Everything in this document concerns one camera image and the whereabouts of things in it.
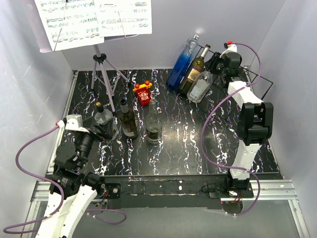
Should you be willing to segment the small clear black-cap bottle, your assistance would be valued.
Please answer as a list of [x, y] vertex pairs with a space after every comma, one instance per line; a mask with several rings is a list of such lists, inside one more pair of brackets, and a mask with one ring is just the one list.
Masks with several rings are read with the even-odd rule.
[[94, 117], [96, 123], [105, 124], [109, 122], [110, 125], [112, 126], [112, 131], [113, 131], [113, 137], [112, 139], [109, 139], [109, 140], [114, 140], [118, 135], [118, 128], [115, 123], [115, 119], [112, 112], [109, 111], [108, 109], [105, 109], [103, 104], [100, 101], [97, 101], [94, 104], [94, 106], [95, 106], [95, 109], [97, 110]]

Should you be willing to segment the green wine bottle silver neck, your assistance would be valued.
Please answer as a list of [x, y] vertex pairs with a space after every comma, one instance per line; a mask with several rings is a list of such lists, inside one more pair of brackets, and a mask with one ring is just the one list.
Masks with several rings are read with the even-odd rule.
[[191, 88], [192, 84], [194, 83], [196, 77], [203, 72], [204, 69], [204, 59], [206, 54], [208, 53], [209, 49], [211, 48], [210, 45], [206, 44], [204, 50], [200, 54], [199, 57], [195, 58], [189, 68], [187, 69], [183, 80], [180, 83], [179, 91], [182, 94], [187, 94], [189, 89]]

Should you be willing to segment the dark green wine bottle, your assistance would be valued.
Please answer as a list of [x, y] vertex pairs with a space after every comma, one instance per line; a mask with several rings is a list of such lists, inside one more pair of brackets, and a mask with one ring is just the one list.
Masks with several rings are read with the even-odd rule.
[[136, 138], [138, 136], [138, 126], [133, 110], [128, 107], [125, 99], [120, 100], [120, 107], [121, 113], [119, 114], [119, 119], [123, 133], [131, 139]]

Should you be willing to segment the clear bottle with blue label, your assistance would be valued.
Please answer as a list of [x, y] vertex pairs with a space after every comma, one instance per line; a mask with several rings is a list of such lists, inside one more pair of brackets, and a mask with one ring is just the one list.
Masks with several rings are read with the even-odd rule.
[[201, 72], [193, 82], [190, 90], [187, 93], [189, 101], [194, 103], [200, 103], [206, 93], [209, 91], [213, 83], [213, 76], [210, 71]]

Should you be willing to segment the tall clear bottle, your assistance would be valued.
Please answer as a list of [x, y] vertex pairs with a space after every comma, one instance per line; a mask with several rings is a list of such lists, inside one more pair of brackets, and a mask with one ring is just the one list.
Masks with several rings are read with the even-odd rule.
[[150, 99], [149, 113], [146, 117], [146, 132], [148, 141], [157, 143], [162, 136], [162, 121], [158, 110], [158, 101], [155, 98]]

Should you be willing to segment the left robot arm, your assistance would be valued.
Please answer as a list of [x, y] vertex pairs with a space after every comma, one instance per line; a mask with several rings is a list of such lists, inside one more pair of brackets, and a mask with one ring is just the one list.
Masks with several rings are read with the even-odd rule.
[[80, 115], [70, 115], [64, 122], [65, 129], [75, 133], [75, 140], [64, 142], [56, 149], [54, 183], [50, 185], [46, 219], [37, 232], [39, 238], [72, 237], [90, 202], [108, 194], [104, 178], [81, 170], [88, 163], [93, 143], [112, 138], [113, 119], [97, 122], [92, 117], [82, 119]]

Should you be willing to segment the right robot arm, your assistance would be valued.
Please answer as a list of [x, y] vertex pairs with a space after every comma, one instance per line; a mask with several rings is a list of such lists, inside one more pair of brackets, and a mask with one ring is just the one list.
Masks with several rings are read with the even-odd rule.
[[273, 124], [272, 103], [264, 102], [251, 91], [243, 80], [241, 62], [241, 55], [233, 51], [216, 52], [208, 61], [209, 72], [221, 79], [222, 86], [240, 108], [236, 127], [239, 146], [224, 181], [202, 187], [202, 192], [210, 198], [227, 195], [235, 202], [253, 196], [250, 185], [252, 163], [258, 150], [271, 137]]

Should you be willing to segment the blue glass bottle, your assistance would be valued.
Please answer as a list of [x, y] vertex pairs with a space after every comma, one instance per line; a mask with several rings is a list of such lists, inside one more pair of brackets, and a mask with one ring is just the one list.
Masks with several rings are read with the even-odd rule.
[[199, 35], [195, 34], [192, 38], [188, 39], [185, 46], [179, 55], [169, 78], [166, 81], [166, 85], [171, 88], [178, 88], [180, 82], [193, 58], [193, 54], [198, 45]]

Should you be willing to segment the purple music stand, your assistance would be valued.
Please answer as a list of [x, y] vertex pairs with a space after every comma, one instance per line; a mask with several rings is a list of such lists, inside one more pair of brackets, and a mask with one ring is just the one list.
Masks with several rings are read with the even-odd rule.
[[[31, 28], [35, 34], [37, 44], [39, 46], [40, 52], [41, 53], [51, 53], [53, 52], [51, 50], [48, 38], [46, 36], [41, 18], [39, 16], [39, 12], [37, 10], [35, 0], [22, 0], [21, 2], [22, 7], [25, 10], [25, 13], [27, 15], [27, 18], [29, 20], [29, 23], [31, 25]], [[113, 103], [113, 96], [114, 96], [114, 91], [116, 89], [115, 85], [111, 85], [107, 72], [106, 72], [106, 67], [105, 64], [108, 63], [116, 72], [118, 77], [122, 77], [128, 85], [130, 85], [129, 79], [124, 76], [124, 74], [114, 65], [112, 64], [106, 54], [101, 53], [99, 49], [99, 44], [96, 45], [91, 45], [93, 46], [95, 50], [95, 54], [93, 56], [93, 61], [94, 61], [94, 67], [93, 67], [93, 74], [92, 74], [92, 79], [96, 80], [96, 71], [97, 71], [97, 66], [100, 66], [101, 71], [102, 71], [102, 78], [100, 79], [100, 82], [106, 87], [106, 94], [109, 99], [109, 103], [111, 106], [112, 112], [115, 112], [115, 107]]]

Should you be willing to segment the red yellow toy block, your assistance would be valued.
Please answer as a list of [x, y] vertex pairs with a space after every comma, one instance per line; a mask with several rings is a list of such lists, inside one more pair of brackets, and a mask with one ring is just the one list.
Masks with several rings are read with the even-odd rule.
[[151, 100], [151, 94], [149, 89], [151, 88], [152, 83], [149, 80], [146, 80], [143, 84], [136, 83], [133, 92], [136, 93], [137, 98], [142, 106], [148, 105]]

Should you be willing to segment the left sheet music page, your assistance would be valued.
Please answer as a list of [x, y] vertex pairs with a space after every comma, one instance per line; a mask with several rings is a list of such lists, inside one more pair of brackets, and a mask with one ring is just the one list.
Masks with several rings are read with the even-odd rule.
[[93, 0], [36, 0], [51, 50], [104, 42]]

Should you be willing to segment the sheet music page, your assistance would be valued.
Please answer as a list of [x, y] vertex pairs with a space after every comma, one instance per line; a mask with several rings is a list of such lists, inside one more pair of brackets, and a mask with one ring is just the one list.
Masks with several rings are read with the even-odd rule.
[[93, 0], [36, 0], [51, 50], [104, 42]]
[[94, 5], [101, 36], [152, 34], [150, 0], [96, 0]]

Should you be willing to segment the right sheet music page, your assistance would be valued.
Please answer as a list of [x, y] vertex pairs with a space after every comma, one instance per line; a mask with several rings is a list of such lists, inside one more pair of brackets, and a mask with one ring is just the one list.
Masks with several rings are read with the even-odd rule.
[[150, 0], [96, 0], [94, 5], [101, 36], [152, 34]]

